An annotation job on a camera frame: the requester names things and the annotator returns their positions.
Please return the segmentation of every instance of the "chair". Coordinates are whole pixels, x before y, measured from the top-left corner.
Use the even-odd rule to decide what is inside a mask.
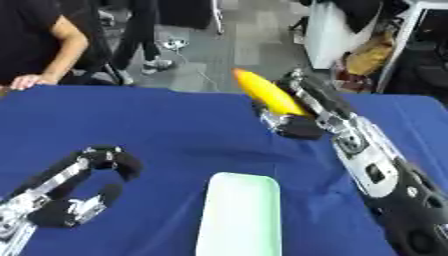
[[[58,0],[62,13],[89,39],[89,47],[76,63],[75,69],[84,71],[82,75],[69,79],[70,84],[123,85],[124,79],[111,63],[112,50],[107,43],[101,25],[99,7],[96,0]],[[93,78],[98,72],[105,72],[112,82]]]

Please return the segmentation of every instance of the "wire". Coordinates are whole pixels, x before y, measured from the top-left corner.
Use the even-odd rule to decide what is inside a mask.
[[[191,62],[187,59],[187,57],[185,57],[183,54],[180,53],[179,49],[174,50],[173,52],[176,53],[177,56],[182,58],[185,65],[191,64]],[[218,83],[216,83],[210,77],[208,77],[206,74],[204,74],[202,71],[200,71],[199,68],[195,68],[195,70],[199,75],[201,75],[203,78],[205,78],[207,81],[209,81],[213,85],[213,89],[215,90],[215,92],[221,92],[219,90]]]

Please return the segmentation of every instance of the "person's hand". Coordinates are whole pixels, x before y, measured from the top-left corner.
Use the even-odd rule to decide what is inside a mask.
[[[57,84],[57,81],[45,75],[23,75],[18,76],[11,83],[11,90],[23,91],[36,84]]]

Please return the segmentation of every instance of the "white sneaker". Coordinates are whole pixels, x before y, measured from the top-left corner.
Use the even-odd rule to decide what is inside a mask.
[[[159,56],[156,56],[156,58],[152,61],[145,61],[145,63],[143,64],[142,73],[149,76],[157,72],[174,68],[175,66],[176,64],[174,61],[164,60]]]
[[[123,78],[123,83],[125,85],[131,85],[134,84],[134,78],[128,73],[126,70],[118,70],[118,74],[120,74],[121,78]]]

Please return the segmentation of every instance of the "leg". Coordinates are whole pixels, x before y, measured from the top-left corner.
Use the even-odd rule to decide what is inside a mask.
[[[155,26],[158,20],[158,6],[157,0],[145,0],[148,6],[142,9],[142,26],[145,28],[143,43],[143,52],[146,61],[152,61],[156,56],[160,55],[159,48],[155,42]]]
[[[141,18],[133,13],[126,24],[126,30],[112,59],[112,63],[120,70],[124,70],[129,66],[140,43],[143,41],[140,24]]]

